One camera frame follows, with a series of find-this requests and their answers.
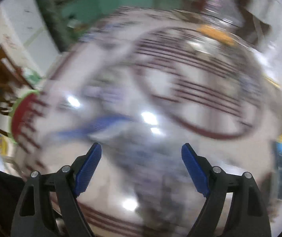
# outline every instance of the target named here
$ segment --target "blue gripper pad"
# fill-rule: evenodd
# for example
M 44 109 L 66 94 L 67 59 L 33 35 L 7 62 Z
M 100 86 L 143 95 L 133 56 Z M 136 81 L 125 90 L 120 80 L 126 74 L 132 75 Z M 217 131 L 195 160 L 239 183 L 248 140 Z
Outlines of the blue gripper pad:
M 210 190 L 208 188 L 208 178 L 201 169 L 195 156 L 185 144 L 181 148 L 181 158 L 197 191 L 199 193 L 202 193 L 204 197 L 208 197 L 210 193 Z
M 102 147 L 99 143 L 93 144 L 90 153 L 87 155 L 81 169 L 75 176 L 73 188 L 74 196 L 77 198 L 86 188 L 95 172 L 95 169 L 102 157 Z

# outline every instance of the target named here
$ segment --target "bright light spot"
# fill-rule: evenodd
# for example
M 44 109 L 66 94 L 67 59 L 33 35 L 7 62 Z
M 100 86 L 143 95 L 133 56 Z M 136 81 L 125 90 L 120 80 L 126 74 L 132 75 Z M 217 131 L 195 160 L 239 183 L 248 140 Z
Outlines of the bright light spot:
M 143 117 L 144 122 L 150 125 L 157 125 L 157 120 L 153 113 L 146 111 L 146 112 L 143 112 L 141 116 Z
M 154 134 L 162 134 L 159 128 L 157 127 L 151 127 L 151 132 Z
M 122 206 L 129 211 L 134 211 L 138 207 L 138 202 L 135 199 L 126 199 Z
M 74 96 L 69 96 L 67 101 L 75 108 L 78 108 L 81 104 Z

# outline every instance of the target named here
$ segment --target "silver screw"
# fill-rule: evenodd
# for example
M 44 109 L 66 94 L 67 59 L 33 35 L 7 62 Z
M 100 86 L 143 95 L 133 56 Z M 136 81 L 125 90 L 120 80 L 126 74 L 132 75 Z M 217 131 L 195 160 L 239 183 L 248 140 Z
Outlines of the silver screw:
M 245 172 L 245 173 L 244 173 L 244 176 L 245 176 L 246 178 L 252 178 L 252 174 L 249 173 L 249 172 Z
M 62 168 L 62 172 L 64 172 L 64 173 L 69 172 L 70 169 L 71 169 L 70 166 L 64 166 Z
M 38 175 L 38 171 L 33 171 L 32 173 L 31 173 L 31 177 L 36 177 Z
M 218 166 L 214 166 L 213 167 L 213 172 L 220 173 L 221 172 L 221 168 L 219 168 Z

